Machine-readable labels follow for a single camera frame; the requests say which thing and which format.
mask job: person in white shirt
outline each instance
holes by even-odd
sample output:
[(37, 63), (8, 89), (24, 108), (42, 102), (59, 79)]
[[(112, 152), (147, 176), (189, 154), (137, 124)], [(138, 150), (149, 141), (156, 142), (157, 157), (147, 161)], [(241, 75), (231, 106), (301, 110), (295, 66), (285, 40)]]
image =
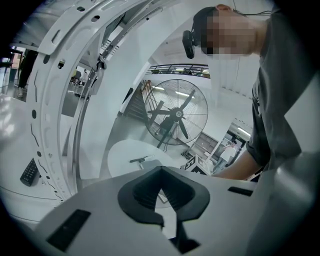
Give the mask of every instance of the person in white shirt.
[(82, 78), (81, 78), (81, 82), (82, 82), (82, 85), (84, 86), (86, 81), (88, 80), (88, 73), (87, 73), (87, 70), (85, 69), (84, 70), (84, 73), (82, 75)]
[(231, 157), (234, 158), (236, 155), (236, 146), (237, 142), (235, 140), (231, 141), (231, 145), (225, 146), (223, 152), (220, 155), (218, 162), (216, 162), (215, 167), (212, 170), (212, 174), (217, 174), (221, 172), (227, 163), (229, 163)]

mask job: ear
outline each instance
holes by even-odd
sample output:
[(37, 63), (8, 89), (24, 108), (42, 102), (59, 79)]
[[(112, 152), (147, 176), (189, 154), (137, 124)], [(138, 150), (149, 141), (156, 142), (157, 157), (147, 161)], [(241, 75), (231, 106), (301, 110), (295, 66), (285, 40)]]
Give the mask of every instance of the ear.
[(230, 6), (224, 4), (218, 4), (215, 8), (218, 11), (233, 12), (233, 9)]

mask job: white metal frame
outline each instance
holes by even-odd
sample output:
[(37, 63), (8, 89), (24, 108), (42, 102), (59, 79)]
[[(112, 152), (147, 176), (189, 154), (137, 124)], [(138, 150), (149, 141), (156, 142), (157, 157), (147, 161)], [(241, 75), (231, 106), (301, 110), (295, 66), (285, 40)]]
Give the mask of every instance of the white metal frame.
[[(76, 193), (69, 186), (62, 167), (59, 140), (69, 80), (87, 49), (95, 48), (92, 59), (98, 60), (106, 26), (141, 2), (143, 0), (78, 1), (51, 27), (38, 48), (27, 94), (28, 131), (39, 172), (50, 182), (61, 203)], [(60, 61), (64, 62), (61, 69), (58, 68)]]

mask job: fluorescent light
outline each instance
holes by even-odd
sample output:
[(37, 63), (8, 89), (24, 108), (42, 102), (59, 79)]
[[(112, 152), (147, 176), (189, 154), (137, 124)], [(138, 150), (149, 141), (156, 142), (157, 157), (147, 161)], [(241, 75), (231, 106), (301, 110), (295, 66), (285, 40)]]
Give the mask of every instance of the fluorescent light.
[(240, 130), (241, 132), (245, 133), (248, 136), (251, 136), (249, 132), (246, 132), (244, 129), (241, 129), (240, 127), (238, 127), (238, 130)]
[(164, 90), (165, 90), (165, 88), (162, 88), (162, 87), (155, 87), (155, 86), (152, 86), (152, 88), (159, 89), (159, 90), (162, 90), (162, 91), (164, 91)]
[(187, 96), (187, 97), (189, 97), (190, 95), (189, 94), (186, 94), (186, 93), (183, 93), (183, 92), (180, 92), (180, 91), (176, 91), (175, 92), (176, 94), (180, 94), (180, 95), (183, 95), (183, 96)]

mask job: black rectangular slot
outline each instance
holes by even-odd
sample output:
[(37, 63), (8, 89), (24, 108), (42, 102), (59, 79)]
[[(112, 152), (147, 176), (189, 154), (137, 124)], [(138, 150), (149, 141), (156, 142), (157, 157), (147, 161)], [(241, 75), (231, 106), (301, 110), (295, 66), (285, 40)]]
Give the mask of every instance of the black rectangular slot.
[(237, 194), (241, 194), (247, 197), (251, 197), (253, 191), (252, 190), (248, 190), (248, 189), (244, 189), (244, 188), (240, 188), (240, 187), (235, 187), (235, 186), (231, 186), (229, 187), (228, 191), (230, 192), (234, 192)]
[(91, 212), (75, 210), (73, 214), (47, 239), (47, 242), (65, 252), (89, 218)]

